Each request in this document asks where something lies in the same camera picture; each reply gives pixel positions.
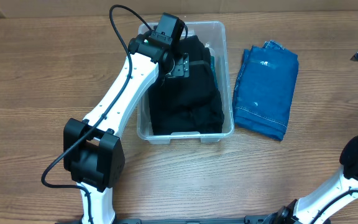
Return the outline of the shiny blue green garment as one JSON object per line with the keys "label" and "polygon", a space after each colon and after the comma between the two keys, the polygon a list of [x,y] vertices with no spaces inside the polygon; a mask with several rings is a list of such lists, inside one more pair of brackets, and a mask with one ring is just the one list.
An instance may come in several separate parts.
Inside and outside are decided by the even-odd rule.
{"label": "shiny blue green garment", "polygon": [[217,81],[217,76],[216,76],[216,69],[215,69],[215,56],[211,56],[211,60],[210,60],[210,67],[211,67],[211,71],[214,77],[214,84],[216,86],[216,88],[218,88],[218,81]]}

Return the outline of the black garment with tape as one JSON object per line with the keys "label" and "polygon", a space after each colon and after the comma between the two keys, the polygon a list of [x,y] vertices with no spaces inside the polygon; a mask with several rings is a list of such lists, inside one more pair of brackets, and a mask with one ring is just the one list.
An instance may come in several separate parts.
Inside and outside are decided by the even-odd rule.
{"label": "black garment with tape", "polygon": [[167,78],[159,88],[162,103],[169,108],[194,106],[208,101],[216,90],[208,48],[193,35],[180,41],[178,49],[187,53],[190,74],[186,78]]}

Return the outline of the blue jeans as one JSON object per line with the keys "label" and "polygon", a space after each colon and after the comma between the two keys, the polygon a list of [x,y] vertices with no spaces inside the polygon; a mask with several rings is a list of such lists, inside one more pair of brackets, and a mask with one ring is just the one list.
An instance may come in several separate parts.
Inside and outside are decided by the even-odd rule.
{"label": "blue jeans", "polygon": [[299,71],[297,54],[270,40],[245,49],[232,99],[234,122],[282,141]]}

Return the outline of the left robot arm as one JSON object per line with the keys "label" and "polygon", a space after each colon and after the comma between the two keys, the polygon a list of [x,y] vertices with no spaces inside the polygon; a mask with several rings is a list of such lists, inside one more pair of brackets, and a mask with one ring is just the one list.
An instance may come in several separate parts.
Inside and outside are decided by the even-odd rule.
{"label": "left robot arm", "polygon": [[63,166],[81,190],[80,223],[113,223],[112,189],[125,165],[121,144],[136,104],[159,78],[187,77],[175,51],[185,23],[162,14],[156,28],[131,39],[122,69],[99,104],[81,121],[69,119],[63,130]]}

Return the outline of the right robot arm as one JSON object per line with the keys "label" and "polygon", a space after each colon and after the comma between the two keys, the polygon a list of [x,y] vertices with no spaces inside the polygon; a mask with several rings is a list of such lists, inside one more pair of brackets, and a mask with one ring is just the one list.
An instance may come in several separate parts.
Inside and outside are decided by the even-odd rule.
{"label": "right robot arm", "polygon": [[358,198],[358,136],[346,144],[339,162],[334,175],[315,191],[257,223],[327,223],[330,216]]}

